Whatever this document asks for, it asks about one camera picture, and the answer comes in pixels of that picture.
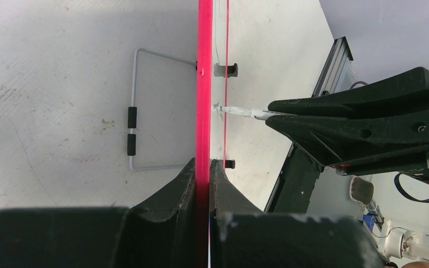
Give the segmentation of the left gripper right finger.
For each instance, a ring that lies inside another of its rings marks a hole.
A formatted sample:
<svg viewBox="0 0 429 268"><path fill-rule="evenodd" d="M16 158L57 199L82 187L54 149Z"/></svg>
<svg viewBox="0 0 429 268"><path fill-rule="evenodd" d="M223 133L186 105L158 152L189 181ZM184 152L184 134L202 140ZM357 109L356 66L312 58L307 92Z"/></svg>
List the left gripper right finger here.
<svg viewBox="0 0 429 268"><path fill-rule="evenodd" d="M376 243L348 216L264 213L210 166L212 267L381 267Z"/></svg>

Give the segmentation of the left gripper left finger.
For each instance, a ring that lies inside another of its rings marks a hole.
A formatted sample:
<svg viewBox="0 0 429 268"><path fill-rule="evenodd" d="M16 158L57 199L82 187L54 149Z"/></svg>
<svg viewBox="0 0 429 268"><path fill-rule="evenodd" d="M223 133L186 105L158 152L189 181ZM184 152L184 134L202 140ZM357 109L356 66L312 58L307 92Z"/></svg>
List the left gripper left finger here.
<svg viewBox="0 0 429 268"><path fill-rule="evenodd" d="M194 161L132 207L0 210L0 267L195 267Z"/></svg>

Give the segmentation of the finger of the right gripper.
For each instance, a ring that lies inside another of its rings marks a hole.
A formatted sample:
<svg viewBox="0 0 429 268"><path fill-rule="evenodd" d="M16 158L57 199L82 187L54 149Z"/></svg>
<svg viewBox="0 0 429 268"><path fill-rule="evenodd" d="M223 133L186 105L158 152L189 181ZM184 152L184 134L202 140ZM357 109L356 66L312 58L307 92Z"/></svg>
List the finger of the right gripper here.
<svg viewBox="0 0 429 268"><path fill-rule="evenodd" d="M272 116L266 125L323 166L358 165L429 150L429 110L371 119Z"/></svg>
<svg viewBox="0 0 429 268"><path fill-rule="evenodd" d="M429 109L429 70L423 67L343 92L275 100L268 105L273 112L342 118L379 118L426 109Z"/></svg>

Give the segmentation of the black and white marker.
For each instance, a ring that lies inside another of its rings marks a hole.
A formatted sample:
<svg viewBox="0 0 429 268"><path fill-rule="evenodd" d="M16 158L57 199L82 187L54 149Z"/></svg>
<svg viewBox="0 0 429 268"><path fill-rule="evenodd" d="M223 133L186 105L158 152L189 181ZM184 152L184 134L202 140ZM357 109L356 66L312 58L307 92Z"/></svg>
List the black and white marker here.
<svg viewBox="0 0 429 268"><path fill-rule="evenodd" d="M241 116L246 118L252 118L260 121L266 121L272 116L286 116L286 113L264 111L255 108L241 108L235 106L217 107L215 111L224 112L234 116Z"/></svg>

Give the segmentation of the red framed whiteboard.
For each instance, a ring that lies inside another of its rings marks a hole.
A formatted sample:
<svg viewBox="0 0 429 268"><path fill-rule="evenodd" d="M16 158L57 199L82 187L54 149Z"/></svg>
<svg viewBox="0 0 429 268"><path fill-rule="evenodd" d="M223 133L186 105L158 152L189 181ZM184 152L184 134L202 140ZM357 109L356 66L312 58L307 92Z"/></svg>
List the red framed whiteboard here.
<svg viewBox="0 0 429 268"><path fill-rule="evenodd" d="M144 225L168 247L163 267L212 267L210 261L210 166L226 159L225 107L228 79L229 1L200 1L198 18L196 155L167 186L136 206Z"/></svg>

